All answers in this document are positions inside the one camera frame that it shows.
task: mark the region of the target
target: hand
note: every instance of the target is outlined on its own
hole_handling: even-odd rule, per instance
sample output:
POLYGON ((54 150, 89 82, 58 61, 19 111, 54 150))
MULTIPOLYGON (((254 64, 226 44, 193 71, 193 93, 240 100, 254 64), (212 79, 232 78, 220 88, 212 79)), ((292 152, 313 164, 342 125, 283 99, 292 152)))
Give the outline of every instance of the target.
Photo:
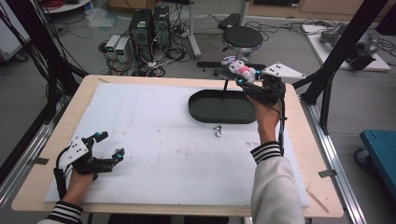
POLYGON ((93 175, 80 175, 73 170, 70 177, 69 188, 62 201, 79 205, 87 195, 87 191, 93 181, 93 175))
POLYGON ((247 98, 255 107, 261 143, 264 144, 266 142, 276 141, 276 125, 280 119, 279 103, 274 105, 262 105, 249 96, 247 96, 247 98))

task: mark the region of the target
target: power supply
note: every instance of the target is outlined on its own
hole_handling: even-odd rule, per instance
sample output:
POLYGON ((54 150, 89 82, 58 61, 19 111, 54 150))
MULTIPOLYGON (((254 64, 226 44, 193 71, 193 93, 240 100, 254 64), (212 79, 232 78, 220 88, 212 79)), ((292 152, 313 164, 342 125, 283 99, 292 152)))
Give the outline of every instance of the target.
POLYGON ((113 35, 106 44, 107 58, 117 60, 116 46, 119 43, 121 36, 113 35))
POLYGON ((122 37, 116 46, 117 58, 120 63, 127 63, 132 57, 131 44, 128 37, 122 37))

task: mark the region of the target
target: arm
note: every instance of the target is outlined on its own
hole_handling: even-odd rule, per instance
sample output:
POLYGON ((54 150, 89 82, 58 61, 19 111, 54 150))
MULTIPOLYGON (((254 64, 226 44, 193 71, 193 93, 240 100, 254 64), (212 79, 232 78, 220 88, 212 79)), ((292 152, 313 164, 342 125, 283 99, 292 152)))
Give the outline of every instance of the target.
POLYGON ((69 188, 64 198, 55 204, 52 212, 38 224, 79 223, 82 208, 79 204, 85 198, 92 183, 93 175, 80 175, 73 170, 69 188))
POLYGON ((255 105, 262 143, 250 152, 258 164, 250 205, 253 223, 304 223, 290 162, 281 156, 276 141, 278 104, 270 108, 249 100, 255 105))

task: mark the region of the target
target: black stool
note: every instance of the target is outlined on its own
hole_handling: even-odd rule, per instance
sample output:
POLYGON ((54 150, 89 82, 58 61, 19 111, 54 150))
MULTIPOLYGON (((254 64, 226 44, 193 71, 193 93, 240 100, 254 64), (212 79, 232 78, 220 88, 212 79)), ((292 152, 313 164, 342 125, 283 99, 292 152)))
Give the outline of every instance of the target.
POLYGON ((236 60, 241 59, 241 53, 251 53, 262 46, 262 34, 246 26, 233 26, 224 31, 223 44, 227 49, 236 51, 236 60))
POLYGON ((262 41, 263 37, 259 31, 246 26, 233 26, 224 31, 222 42, 225 49, 235 51, 236 56, 228 56, 221 60, 221 63, 198 62, 197 66, 205 70, 205 68, 219 68, 235 60, 244 60, 247 66, 262 70, 265 68, 263 64, 251 64, 247 59, 242 58, 242 54, 250 54, 259 49, 262 46, 262 41))

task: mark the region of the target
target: white board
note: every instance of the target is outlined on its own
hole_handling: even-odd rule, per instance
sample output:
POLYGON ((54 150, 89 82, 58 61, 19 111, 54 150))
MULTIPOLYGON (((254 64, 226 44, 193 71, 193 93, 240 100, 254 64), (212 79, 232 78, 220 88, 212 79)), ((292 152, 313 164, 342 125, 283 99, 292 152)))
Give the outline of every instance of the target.
MULTIPOLYGON (((93 156, 109 158, 124 147, 124 161, 99 174, 87 203, 250 205, 255 161, 249 151, 260 144, 257 123, 202 123, 189 114, 188 101, 201 89, 132 84, 100 84, 76 136, 108 132, 93 156)), ((285 132, 302 206, 309 206, 304 181, 285 132)), ((45 202, 58 201, 55 181, 45 202)))
MULTIPOLYGON (((306 37, 311 44, 311 47, 314 49, 317 54, 320 63, 323 64, 327 57, 329 57, 330 52, 332 51, 332 46, 329 43, 320 43, 320 34, 323 31, 326 31, 327 28, 324 26, 315 26, 315 25, 303 25, 303 29, 309 33, 316 33, 315 35, 307 35, 306 37)), ((388 71, 390 67, 382 60, 378 54, 374 54, 373 58, 375 61, 367 65, 363 71, 388 71)), ((340 66, 340 69, 349 69, 352 70, 350 65, 346 62, 343 62, 340 66)))

